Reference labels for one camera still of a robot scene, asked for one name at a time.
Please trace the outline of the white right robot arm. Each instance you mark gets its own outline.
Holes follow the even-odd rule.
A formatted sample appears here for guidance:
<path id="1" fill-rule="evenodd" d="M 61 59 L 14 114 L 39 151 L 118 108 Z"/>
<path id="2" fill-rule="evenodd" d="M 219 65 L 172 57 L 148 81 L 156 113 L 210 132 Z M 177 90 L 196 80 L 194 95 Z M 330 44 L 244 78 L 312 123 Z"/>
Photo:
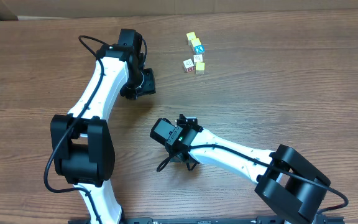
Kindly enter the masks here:
<path id="1" fill-rule="evenodd" d="M 150 137 L 162 144 L 170 161 L 183 162 L 188 170 L 198 164 L 226 169 L 256 185 L 256 194 L 288 223 L 314 223 L 330 180 L 294 148 L 279 145 L 276 151 L 254 149 L 218 137 L 180 115 L 176 124 L 160 118 Z"/>

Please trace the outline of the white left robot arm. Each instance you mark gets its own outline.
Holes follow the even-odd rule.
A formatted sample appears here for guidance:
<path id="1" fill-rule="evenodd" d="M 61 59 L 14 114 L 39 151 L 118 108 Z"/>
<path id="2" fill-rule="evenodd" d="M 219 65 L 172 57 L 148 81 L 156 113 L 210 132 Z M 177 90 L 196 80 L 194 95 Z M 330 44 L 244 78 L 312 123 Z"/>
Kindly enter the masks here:
<path id="1" fill-rule="evenodd" d="M 135 100 L 152 95 L 155 78 L 145 67 L 147 44 L 134 29 L 121 29 L 118 42 L 101 42 L 93 76 L 81 98 L 65 115 L 50 123 L 53 152 L 45 166 L 44 185 L 53 192 L 79 191 L 90 218 L 87 223 L 124 223 L 110 178 L 115 152 L 108 120 L 118 96 Z M 55 189 L 48 182 L 51 167 L 72 186 Z"/>

